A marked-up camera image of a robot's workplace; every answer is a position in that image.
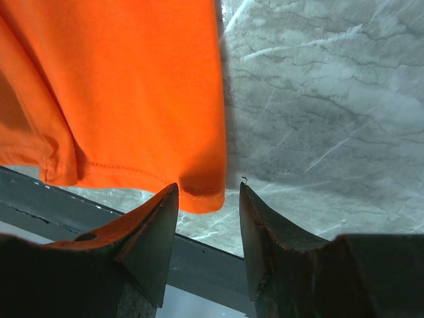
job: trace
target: orange fabric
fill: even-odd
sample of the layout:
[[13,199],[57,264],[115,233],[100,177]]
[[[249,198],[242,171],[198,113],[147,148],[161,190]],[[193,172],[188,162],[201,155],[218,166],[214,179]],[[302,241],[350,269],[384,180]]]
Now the orange fabric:
[[213,0],[0,0],[0,164],[55,186],[178,182],[218,210],[223,88]]

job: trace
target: orange shirt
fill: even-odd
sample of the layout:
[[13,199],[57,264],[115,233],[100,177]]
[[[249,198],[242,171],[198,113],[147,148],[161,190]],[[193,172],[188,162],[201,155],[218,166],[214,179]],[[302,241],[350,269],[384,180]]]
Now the orange shirt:
[[55,186],[178,182],[183,210],[218,210],[214,1],[0,0],[0,164]]

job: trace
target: gray marble surface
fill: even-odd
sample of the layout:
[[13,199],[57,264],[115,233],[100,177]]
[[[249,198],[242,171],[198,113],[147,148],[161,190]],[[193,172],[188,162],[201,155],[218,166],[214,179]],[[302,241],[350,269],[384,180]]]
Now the gray marble surface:
[[[312,233],[424,232],[424,1],[223,0],[224,208],[177,231],[242,255],[241,177]],[[27,174],[34,170],[18,168]],[[71,188],[121,211],[150,197]]]

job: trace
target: bolt hole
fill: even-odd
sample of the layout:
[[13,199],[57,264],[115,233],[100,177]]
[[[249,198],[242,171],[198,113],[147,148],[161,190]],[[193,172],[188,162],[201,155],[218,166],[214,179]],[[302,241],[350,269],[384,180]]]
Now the bolt hole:
[[75,239],[75,241],[92,240],[92,239],[95,239],[96,237],[97,237],[96,234],[88,232],[88,233],[84,233],[84,234],[80,235],[79,237],[77,237]]

